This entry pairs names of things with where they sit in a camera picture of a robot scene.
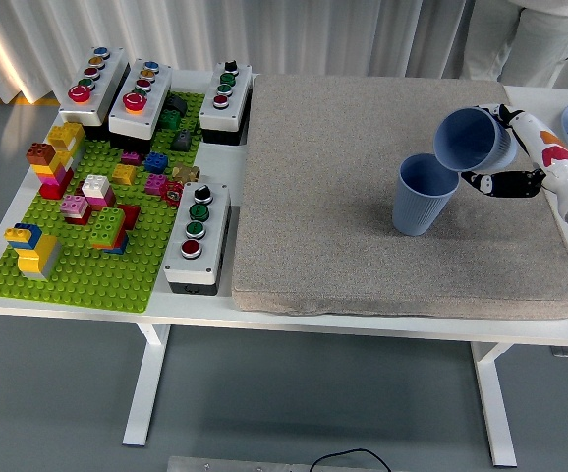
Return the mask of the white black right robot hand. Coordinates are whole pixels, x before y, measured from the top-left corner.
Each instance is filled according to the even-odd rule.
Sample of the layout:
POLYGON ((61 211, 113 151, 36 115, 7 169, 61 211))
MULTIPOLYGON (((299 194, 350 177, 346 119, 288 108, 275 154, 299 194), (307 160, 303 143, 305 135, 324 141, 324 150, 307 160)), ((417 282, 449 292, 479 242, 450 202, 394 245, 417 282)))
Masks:
POLYGON ((467 171, 461 177, 495 198, 530 198, 544 188, 555 195, 558 213, 568 224, 568 148, 541 120, 522 109, 505 104, 488 104, 483 109, 512 132, 534 169, 493 174, 467 171))

